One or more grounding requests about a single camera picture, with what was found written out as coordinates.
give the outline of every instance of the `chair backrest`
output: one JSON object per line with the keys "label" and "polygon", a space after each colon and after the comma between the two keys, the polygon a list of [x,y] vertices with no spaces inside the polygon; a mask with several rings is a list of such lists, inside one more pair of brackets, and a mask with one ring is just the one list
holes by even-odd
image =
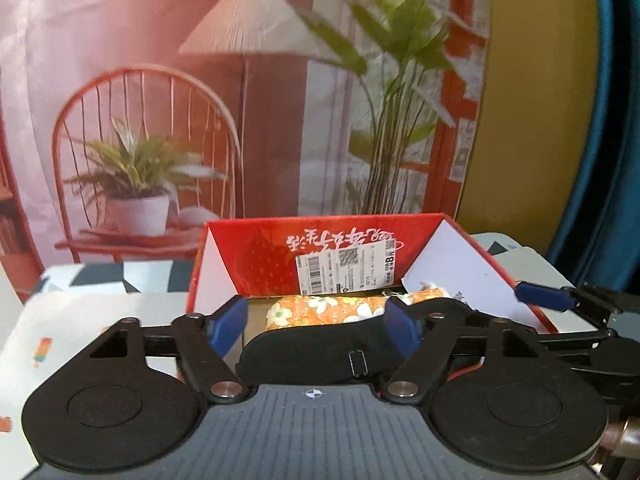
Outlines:
{"label": "chair backrest", "polygon": [[203,164],[226,175],[226,180],[199,181],[200,192],[181,191],[181,207],[201,205],[220,218],[236,216],[240,147],[225,104],[204,83],[179,70],[150,64],[127,66],[88,82],[69,98],[56,120],[53,168],[68,238],[80,228],[106,220],[103,200],[90,203],[86,195],[74,194],[65,181],[94,167],[80,141],[101,139],[116,145],[112,117],[140,137],[173,138],[186,152],[200,153]]}

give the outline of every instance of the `silver screw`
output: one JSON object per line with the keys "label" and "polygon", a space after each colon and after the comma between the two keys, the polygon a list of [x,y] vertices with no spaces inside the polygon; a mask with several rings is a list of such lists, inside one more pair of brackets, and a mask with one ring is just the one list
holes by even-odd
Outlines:
{"label": "silver screw", "polygon": [[409,381],[396,381],[387,386],[386,390],[396,397],[413,397],[418,394],[418,385]]}
{"label": "silver screw", "polygon": [[220,381],[211,387],[211,393],[222,399],[233,399],[242,393],[242,384],[234,381]]}

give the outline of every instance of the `barcode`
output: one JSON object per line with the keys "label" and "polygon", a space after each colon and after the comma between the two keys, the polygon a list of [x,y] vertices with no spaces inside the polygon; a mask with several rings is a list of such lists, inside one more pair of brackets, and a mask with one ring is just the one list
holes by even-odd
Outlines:
{"label": "barcode", "polygon": [[322,294],[322,279],[320,278],[320,259],[313,256],[308,259],[309,282],[311,284],[311,294]]}
{"label": "barcode", "polygon": [[339,251],[338,254],[340,255],[341,267],[358,264],[358,248],[357,247],[353,247],[351,249],[342,249]]}

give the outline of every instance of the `orange floral fabric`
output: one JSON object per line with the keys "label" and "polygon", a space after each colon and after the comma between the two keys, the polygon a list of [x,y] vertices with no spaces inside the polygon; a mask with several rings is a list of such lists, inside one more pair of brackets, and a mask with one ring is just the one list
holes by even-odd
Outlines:
{"label": "orange floral fabric", "polygon": [[[406,304],[431,298],[448,298],[442,288],[428,288],[412,294],[397,294]],[[269,309],[267,330],[287,326],[328,325],[361,321],[384,312],[386,296],[342,298],[319,296],[285,296]]]}

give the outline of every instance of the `lampshade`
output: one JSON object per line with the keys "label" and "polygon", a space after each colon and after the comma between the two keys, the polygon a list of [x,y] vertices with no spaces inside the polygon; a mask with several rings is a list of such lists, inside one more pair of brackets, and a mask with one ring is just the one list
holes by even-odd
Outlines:
{"label": "lampshade", "polygon": [[219,0],[181,54],[293,54],[334,59],[287,0]]}

